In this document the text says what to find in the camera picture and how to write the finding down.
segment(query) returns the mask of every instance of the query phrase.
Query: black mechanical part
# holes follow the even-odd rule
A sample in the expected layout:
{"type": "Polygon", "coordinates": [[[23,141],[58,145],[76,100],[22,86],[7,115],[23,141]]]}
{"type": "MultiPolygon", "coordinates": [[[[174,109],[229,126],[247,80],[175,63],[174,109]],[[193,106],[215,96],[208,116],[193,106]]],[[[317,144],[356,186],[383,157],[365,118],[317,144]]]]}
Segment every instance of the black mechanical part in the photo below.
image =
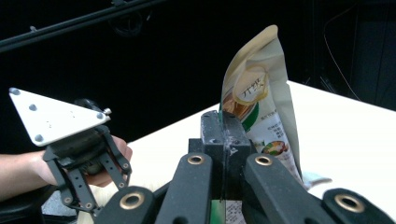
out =
{"type": "MultiPolygon", "coordinates": [[[[106,115],[108,115],[109,113],[111,113],[110,109],[106,109],[105,111],[102,111],[102,109],[99,107],[99,104],[97,104],[95,101],[87,99],[87,98],[81,98],[81,99],[77,99],[74,102],[75,105],[87,108],[87,109],[91,109],[100,113],[105,113],[106,115]]],[[[95,175],[98,174],[99,172],[101,172],[103,170],[103,165],[101,162],[99,161],[89,161],[89,164],[86,167],[86,173],[88,175],[95,175]]]]}
{"type": "Polygon", "coordinates": [[[244,176],[269,223],[335,223],[276,157],[250,155],[244,176]]]}
{"type": "Polygon", "coordinates": [[[117,149],[107,126],[99,125],[47,146],[44,154],[57,181],[64,205],[97,217],[101,211],[86,181],[104,166],[118,189],[129,184],[130,163],[117,149]]]}
{"type": "Polygon", "coordinates": [[[128,187],[119,190],[103,208],[95,224],[148,224],[155,219],[154,194],[145,188],[128,187]]]}
{"type": "Polygon", "coordinates": [[[248,183],[243,184],[242,213],[244,220],[249,224],[271,223],[262,209],[256,194],[248,183]]]}
{"type": "Polygon", "coordinates": [[[349,189],[327,190],[323,195],[322,207],[337,223],[394,224],[379,208],[349,189]]]}
{"type": "Polygon", "coordinates": [[[208,223],[212,159],[189,153],[180,159],[156,218],[156,224],[208,223]]]}
{"type": "Polygon", "coordinates": [[[241,200],[242,173],[247,157],[256,149],[240,120],[216,111],[201,116],[201,138],[190,139],[189,152],[203,152],[213,160],[212,199],[241,200]]]}
{"type": "Polygon", "coordinates": [[[122,15],[154,7],[165,0],[116,0],[114,6],[105,8],[88,15],[63,21],[51,26],[36,29],[22,35],[13,36],[8,39],[0,40],[0,53],[8,50],[20,48],[41,40],[45,40],[57,35],[63,35],[77,29],[93,25],[102,21],[108,21],[122,15]]]}

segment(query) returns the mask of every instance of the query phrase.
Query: snack bag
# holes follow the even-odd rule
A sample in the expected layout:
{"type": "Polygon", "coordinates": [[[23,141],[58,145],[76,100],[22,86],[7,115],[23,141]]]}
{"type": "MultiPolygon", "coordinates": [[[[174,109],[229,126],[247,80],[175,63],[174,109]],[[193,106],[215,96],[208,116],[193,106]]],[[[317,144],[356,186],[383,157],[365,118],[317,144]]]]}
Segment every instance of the snack bag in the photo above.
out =
{"type": "Polygon", "coordinates": [[[277,26],[261,31],[231,61],[220,110],[235,114],[257,151],[276,156],[303,184],[299,143],[277,26]]]}

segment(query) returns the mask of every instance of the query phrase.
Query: hand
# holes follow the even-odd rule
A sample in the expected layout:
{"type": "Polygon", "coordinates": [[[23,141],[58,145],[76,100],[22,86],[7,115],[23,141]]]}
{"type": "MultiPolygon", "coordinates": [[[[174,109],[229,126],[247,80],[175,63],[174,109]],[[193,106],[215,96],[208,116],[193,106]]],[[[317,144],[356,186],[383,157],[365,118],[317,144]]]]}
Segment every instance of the hand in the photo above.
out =
{"type": "MultiPolygon", "coordinates": [[[[120,153],[129,161],[132,158],[132,150],[127,146],[126,142],[113,136],[114,143],[116,144],[117,148],[119,149],[120,153]]],[[[55,178],[52,175],[50,168],[48,167],[47,163],[42,160],[42,156],[44,155],[44,151],[39,152],[40,156],[37,158],[35,157],[35,163],[38,164],[36,168],[37,174],[47,183],[51,185],[57,185],[55,178]]],[[[107,171],[104,170],[96,175],[86,175],[87,182],[90,185],[95,185],[97,187],[105,187],[109,183],[112,182],[111,177],[108,175],[107,171]]]]}

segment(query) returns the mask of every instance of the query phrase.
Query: wrist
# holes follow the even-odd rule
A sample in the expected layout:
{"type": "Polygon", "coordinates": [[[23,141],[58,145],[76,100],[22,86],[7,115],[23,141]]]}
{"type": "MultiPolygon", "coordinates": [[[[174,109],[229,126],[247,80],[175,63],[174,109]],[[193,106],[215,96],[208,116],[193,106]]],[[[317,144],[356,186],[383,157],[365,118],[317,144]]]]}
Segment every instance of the wrist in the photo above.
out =
{"type": "Polygon", "coordinates": [[[45,185],[56,185],[56,180],[47,163],[43,160],[45,151],[32,152],[30,159],[31,170],[37,175],[45,185]]]}

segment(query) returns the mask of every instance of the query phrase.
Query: metal rod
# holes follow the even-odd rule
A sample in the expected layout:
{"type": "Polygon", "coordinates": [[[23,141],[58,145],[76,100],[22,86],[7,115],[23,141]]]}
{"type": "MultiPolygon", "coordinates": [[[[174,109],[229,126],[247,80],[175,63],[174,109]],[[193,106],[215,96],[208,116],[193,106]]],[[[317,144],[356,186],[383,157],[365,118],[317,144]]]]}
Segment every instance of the metal rod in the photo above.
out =
{"type": "Polygon", "coordinates": [[[51,26],[37,29],[36,31],[30,33],[16,35],[0,41],[0,53],[48,39],[56,35],[62,35],[101,21],[107,21],[146,7],[153,7],[154,5],[160,4],[164,1],[166,0],[134,0],[131,2],[125,2],[125,4],[121,6],[106,8],[91,14],[74,18],[69,21],[63,21],[51,26]]]}

